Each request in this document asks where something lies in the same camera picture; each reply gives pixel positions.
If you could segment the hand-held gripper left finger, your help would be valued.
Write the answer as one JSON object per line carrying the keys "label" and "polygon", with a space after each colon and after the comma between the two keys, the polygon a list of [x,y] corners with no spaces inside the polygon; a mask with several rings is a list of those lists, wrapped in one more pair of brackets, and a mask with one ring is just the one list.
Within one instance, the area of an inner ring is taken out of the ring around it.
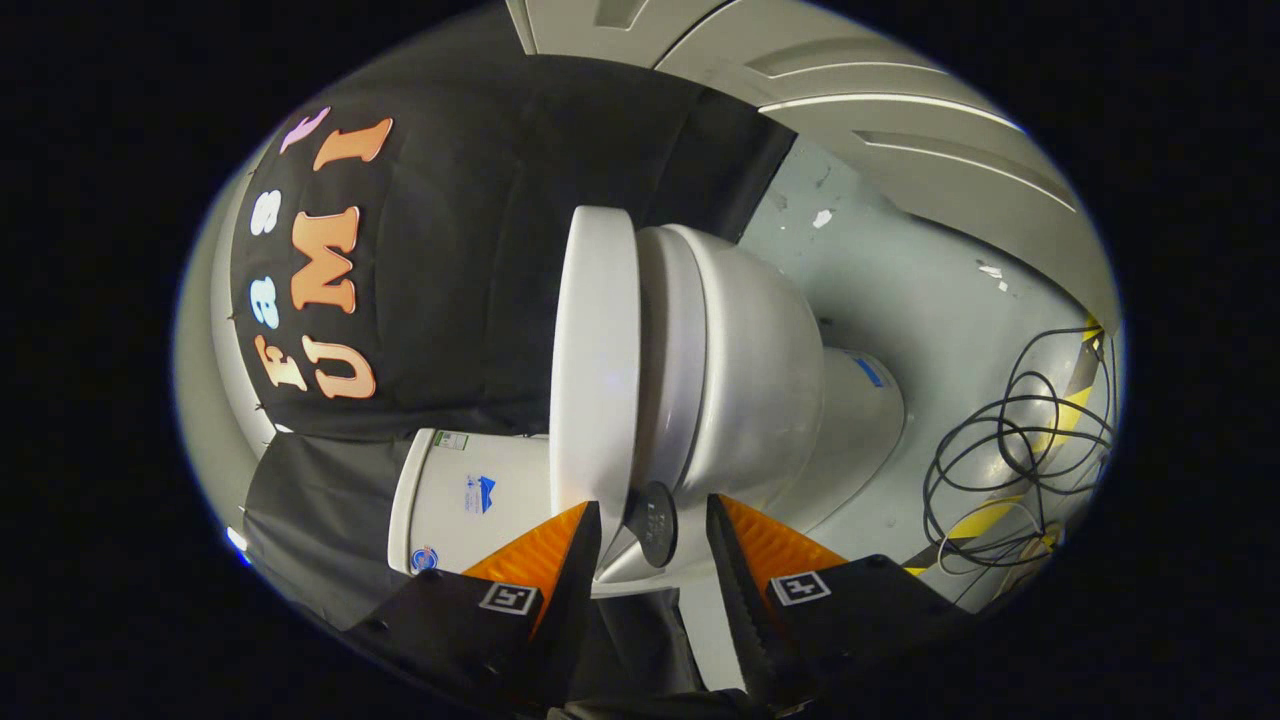
{"label": "hand-held gripper left finger", "polygon": [[600,542],[598,503],[577,503],[465,571],[421,571],[346,641],[474,712],[541,716],[568,698]]}

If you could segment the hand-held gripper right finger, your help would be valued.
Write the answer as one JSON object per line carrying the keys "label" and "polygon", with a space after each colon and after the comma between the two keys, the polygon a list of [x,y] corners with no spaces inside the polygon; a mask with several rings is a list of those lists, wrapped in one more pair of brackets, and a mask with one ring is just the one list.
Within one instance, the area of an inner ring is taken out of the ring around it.
{"label": "hand-held gripper right finger", "polygon": [[727,495],[707,497],[707,542],[745,689],[778,716],[850,710],[978,623],[890,557],[845,559]]}

